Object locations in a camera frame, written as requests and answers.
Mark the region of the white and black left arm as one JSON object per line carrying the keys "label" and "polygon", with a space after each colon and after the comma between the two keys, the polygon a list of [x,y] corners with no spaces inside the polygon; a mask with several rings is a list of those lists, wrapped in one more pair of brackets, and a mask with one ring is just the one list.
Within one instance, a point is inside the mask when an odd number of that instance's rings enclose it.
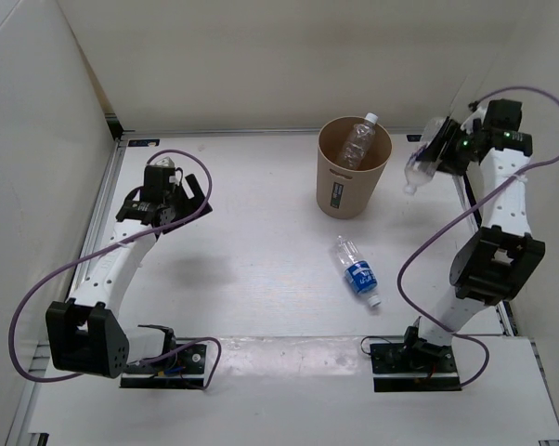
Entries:
{"label": "white and black left arm", "polygon": [[123,328],[118,315],[144,256],[170,226],[210,213],[194,175],[170,158],[144,169],[144,180],[124,198],[110,237],[113,250],[98,257],[84,281],[45,313],[54,366],[66,372],[116,378],[165,372],[177,361],[173,329],[158,324]]}

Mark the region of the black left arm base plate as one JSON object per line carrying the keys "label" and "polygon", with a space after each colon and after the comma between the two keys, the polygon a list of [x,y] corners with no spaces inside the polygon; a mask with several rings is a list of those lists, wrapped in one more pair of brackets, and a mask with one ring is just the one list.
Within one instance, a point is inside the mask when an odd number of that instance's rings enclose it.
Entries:
{"label": "black left arm base plate", "polygon": [[129,364],[120,377],[119,388],[198,390],[204,387],[207,363],[205,342],[174,338],[164,352],[181,348],[190,342],[193,342],[192,346],[164,360]]}

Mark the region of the clear bottle with white label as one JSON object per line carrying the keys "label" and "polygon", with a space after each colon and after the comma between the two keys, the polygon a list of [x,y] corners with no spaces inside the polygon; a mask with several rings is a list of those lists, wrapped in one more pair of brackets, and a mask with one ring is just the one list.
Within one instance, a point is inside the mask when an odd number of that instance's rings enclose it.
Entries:
{"label": "clear bottle with white label", "polygon": [[436,117],[425,126],[417,147],[404,168],[406,185],[403,191],[406,194],[414,195],[420,186],[424,186],[433,179],[437,167],[436,161],[422,161],[421,155],[427,150],[445,121],[445,117]]}

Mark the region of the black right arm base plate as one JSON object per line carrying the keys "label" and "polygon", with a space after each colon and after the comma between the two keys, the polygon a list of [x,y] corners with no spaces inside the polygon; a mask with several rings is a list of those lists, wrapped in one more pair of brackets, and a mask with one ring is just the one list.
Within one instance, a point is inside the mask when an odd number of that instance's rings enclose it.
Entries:
{"label": "black right arm base plate", "polygon": [[360,349],[371,361],[375,393],[462,390],[451,347],[446,347],[444,355],[437,357],[411,351],[395,339],[366,336],[360,342]]}

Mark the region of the clear plastic bottle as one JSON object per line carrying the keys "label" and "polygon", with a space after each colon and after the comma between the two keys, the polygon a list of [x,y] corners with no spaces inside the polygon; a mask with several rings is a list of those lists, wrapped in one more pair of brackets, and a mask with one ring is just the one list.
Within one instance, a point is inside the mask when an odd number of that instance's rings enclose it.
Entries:
{"label": "clear plastic bottle", "polygon": [[348,170],[357,170],[375,138],[378,116],[367,113],[363,122],[355,124],[341,148],[336,164]]}

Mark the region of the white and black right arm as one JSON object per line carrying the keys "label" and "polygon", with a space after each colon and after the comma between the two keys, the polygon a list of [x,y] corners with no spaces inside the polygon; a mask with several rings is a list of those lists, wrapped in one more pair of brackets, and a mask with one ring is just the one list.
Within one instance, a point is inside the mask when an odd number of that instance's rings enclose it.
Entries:
{"label": "white and black right arm", "polygon": [[480,170],[484,194],[511,182],[482,206],[478,230],[455,256],[450,287],[431,317],[407,329],[399,359],[410,371],[419,372],[433,357],[444,356],[454,334],[474,315],[513,300],[544,257],[545,244],[532,237],[527,221],[526,177],[519,171],[533,153],[531,136],[519,130],[521,108],[518,101],[495,99],[485,107],[473,106],[463,123],[435,118],[409,158],[409,194],[430,182],[435,172],[461,177],[471,164]]}

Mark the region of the clear bottle with blue label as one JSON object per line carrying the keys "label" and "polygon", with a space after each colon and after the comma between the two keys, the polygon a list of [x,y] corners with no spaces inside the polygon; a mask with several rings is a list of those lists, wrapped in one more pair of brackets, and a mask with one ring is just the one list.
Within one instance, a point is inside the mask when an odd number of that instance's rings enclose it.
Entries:
{"label": "clear bottle with blue label", "polygon": [[376,310],[381,305],[378,280],[366,257],[344,236],[337,237],[331,252],[352,293],[370,310]]}

